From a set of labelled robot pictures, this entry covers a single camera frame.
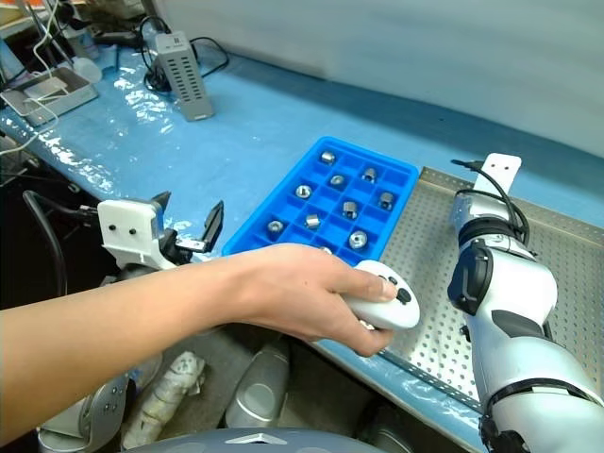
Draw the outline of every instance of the white game controller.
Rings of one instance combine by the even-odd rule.
[[[386,264],[365,260],[356,269],[370,272],[389,280],[398,289],[396,298],[389,302],[369,302],[357,297],[344,296],[348,307],[362,321],[377,328],[402,330],[415,327],[419,322],[419,305],[415,294],[403,278]]]

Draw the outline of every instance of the human arm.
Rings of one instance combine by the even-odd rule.
[[[392,338],[362,327],[339,294],[395,296],[382,278],[284,244],[0,312],[0,443],[193,333],[247,323],[371,355]]]

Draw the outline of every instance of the gray power supply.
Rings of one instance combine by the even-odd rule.
[[[180,108],[188,121],[203,120],[213,114],[204,82],[189,40],[182,31],[159,34],[155,38],[159,63],[178,95]]]

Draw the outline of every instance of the blue table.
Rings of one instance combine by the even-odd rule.
[[[237,57],[206,80],[215,116],[188,123],[172,99],[144,88],[143,69],[139,56],[122,51],[119,69],[97,84],[99,98],[62,115],[58,127],[30,149],[101,199],[172,191],[166,226],[185,235],[198,236],[210,208],[225,200],[217,252],[324,135],[464,178],[473,176],[451,159],[514,154],[523,159],[514,196],[604,227],[604,159],[577,149]],[[0,126],[20,139],[31,133],[7,109]],[[316,347],[461,445],[483,450],[478,415],[463,404],[382,357],[360,358],[328,341]]]

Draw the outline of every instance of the metal nut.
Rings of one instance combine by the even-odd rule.
[[[367,182],[371,182],[371,183],[376,182],[376,177],[378,177],[378,174],[376,173],[376,169],[371,168],[371,167],[367,168],[361,176],[361,178],[363,180],[365,180]]]
[[[331,151],[324,151],[321,154],[321,161],[323,163],[326,163],[327,165],[333,165],[336,161],[336,155],[333,154]]]
[[[344,184],[344,177],[342,175],[334,175],[329,180],[329,184],[332,186],[341,186]]]
[[[384,192],[379,196],[379,205],[383,210],[392,210],[394,202],[394,195],[390,192]]]
[[[274,220],[274,221],[268,223],[268,225],[266,226],[266,229],[268,229],[268,232],[270,234],[277,235],[281,231],[283,231],[283,224],[281,222],[279,222],[279,220]]]
[[[309,214],[306,216],[305,224],[308,229],[317,229],[321,225],[321,221],[317,214]]]
[[[359,250],[367,245],[367,233],[361,230],[353,232],[348,238],[350,248]]]
[[[298,198],[302,198],[303,200],[306,200],[307,198],[309,198],[311,194],[312,194],[312,189],[310,188],[310,186],[307,186],[306,184],[300,184],[295,189],[295,196],[297,196]]]
[[[357,203],[354,201],[344,201],[344,207],[342,214],[344,217],[348,217],[351,220],[355,220],[357,218]]]

